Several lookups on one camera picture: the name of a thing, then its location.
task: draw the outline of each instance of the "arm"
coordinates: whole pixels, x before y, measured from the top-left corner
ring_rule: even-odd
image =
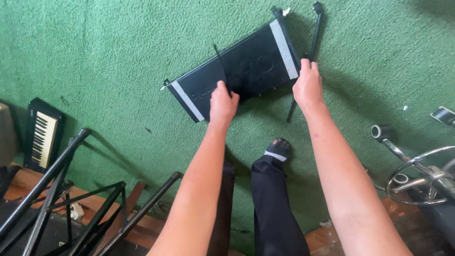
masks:
[[[210,122],[201,146],[183,176],[161,234],[148,256],[207,254],[221,187],[226,132],[239,95],[220,81],[210,99]]]
[[[324,103],[317,63],[302,59],[293,87],[310,130],[330,217],[347,256],[412,255],[398,235],[371,179]]]

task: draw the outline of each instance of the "hand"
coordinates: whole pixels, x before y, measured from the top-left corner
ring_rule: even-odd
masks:
[[[226,132],[237,112],[240,96],[231,92],[232,98],[227,93],[226,84],[217,82],[217,88],[212,92],[210,99],[210,123],[209,126],[219,128]]]
[[[319,75],[318,64],[308,59],[302,59],[300,76],[292,87],[294,99],[302,109],[302,112],[311,110],[314,106],[324,105],[322,92],[322,78]]]

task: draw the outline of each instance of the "keyboard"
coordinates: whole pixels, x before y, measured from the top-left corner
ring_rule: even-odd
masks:
[[[30,102],[28,112],[24,166],[45,173],[58,155],[65,116],[39,98]]]

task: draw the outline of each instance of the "black pants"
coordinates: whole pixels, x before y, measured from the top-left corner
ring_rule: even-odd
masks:
[[[310,255],[305,237],[291,212],[285,180],[283,163],[272,156],[262,156],[251,167],[257,256]],[[233,191],[234,167],[225,160],[208,256],[228,254]]]

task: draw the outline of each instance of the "black knob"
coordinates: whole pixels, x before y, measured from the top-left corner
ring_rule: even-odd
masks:
[[[371,135],[379,142],[391,139],[394,132],[394,129],[388,124],[373,125],[371,127]]]

